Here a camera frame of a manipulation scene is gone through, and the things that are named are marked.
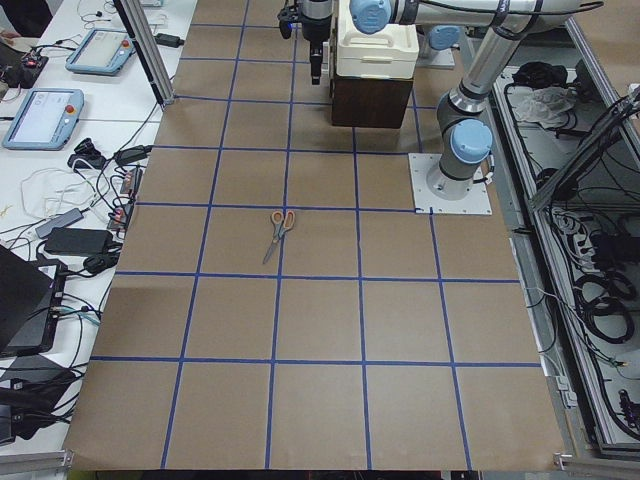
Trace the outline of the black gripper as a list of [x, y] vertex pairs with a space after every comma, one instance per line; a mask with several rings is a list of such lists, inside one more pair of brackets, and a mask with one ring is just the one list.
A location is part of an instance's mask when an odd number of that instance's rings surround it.
[[309, 42], [311, 83], [319, 85], [322, 75], [323, 46], [330, 37], [333, 2], [302, 0], [299, 4], [302, 34]]

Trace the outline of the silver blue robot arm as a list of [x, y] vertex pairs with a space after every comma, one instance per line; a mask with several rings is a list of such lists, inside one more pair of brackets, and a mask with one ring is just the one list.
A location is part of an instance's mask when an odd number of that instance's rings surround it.
[[440, 101], [437, 118], [444, 152], [435, 168], [435, 190], [471, 182], [493, 143], [478, 119], [491, 87], [520, 42], [548, 31], [578, 12], [578, 1], [351, 1], [349, 16], [361, 33], [391, 24], [486, 27], [482, 44], [458, 86]]

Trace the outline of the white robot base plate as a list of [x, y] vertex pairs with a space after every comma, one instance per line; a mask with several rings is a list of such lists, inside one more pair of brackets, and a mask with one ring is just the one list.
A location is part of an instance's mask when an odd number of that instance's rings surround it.
[[482, 168], [472, 179], [458, 181], [446, 177], [439, 168], [440, 154], [409, 153], [409, 172], [414, 210], [418, 214], [484, 215], [492, 208]]

